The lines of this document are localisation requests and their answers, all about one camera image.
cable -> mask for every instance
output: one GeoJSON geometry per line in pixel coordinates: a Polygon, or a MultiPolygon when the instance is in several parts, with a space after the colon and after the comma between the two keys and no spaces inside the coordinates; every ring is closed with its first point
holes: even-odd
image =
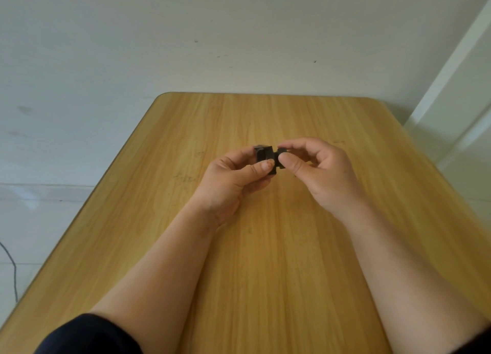
{"type": "Polygon", "coordinates": [[[10,261],[14,265],[14,294],[15,294],[15,303],[19,302],[19,297],[17,296],[17,265],[14,262],[14,258],[10,255],[8,252],[7,248],[2,244],[0,241],[0,246],[3,248],[3,250],[7,253],[8,257],[10,258],[10,261]]]}

wooden table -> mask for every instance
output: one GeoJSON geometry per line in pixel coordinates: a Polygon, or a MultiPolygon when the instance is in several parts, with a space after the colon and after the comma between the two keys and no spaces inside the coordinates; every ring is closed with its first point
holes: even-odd
{"type": "MultiPolygon", "coordinates": [[[[3,326],[0,352],[31,353],[51,330],[90,309],[150,248],[216,156],[301,136],[344,148],[397,229],[491,318],[486,230],[382,103],[166,93],[3,326]]],[[[343,226],[279,171],[218,231],[181,352],[389,351],[343,226]]]]}

black connector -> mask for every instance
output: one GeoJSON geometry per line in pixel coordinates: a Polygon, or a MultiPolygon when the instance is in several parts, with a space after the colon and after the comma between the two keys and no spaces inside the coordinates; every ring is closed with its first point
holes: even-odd
{"type": "Polygon", "coordinates": [[[285,167],[279,162],[278,156],[286,152],[286,148],[278,148],[278,151],[273,151],[273,146],[254,146],[256,151],[257,161],[264,161],[268,159],[274,160],[273,169],[268,173],[268,175],[276,174],[276,168],[285,169],[285,167]]]}

dark sleeve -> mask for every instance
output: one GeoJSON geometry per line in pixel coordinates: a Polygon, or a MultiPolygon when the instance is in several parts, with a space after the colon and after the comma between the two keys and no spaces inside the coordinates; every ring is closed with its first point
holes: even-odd
{"type": "Polygon", "coordinates": [[[480,333],[453,354],[481,354],[491,352],[491,327],[480,333]]]}
{"type": "Polygon", "coordinates": [[[82,314],[55,329],[34,354],[142,354],[120,327],[94,314],[82,314]]]}

forearm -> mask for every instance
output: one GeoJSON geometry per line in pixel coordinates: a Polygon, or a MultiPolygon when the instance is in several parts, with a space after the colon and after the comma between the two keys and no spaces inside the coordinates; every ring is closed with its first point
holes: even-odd
{"type": "Polygon", "coordinates": [[[188,202],[91,312],[126,330],[145,354],[175,352],[216,227],[188,202]]]}
{"type": "Polygon", "coordinates": [[[489,324],[368,201],[342,221],[395,353],[449,353],[489,324]]]}

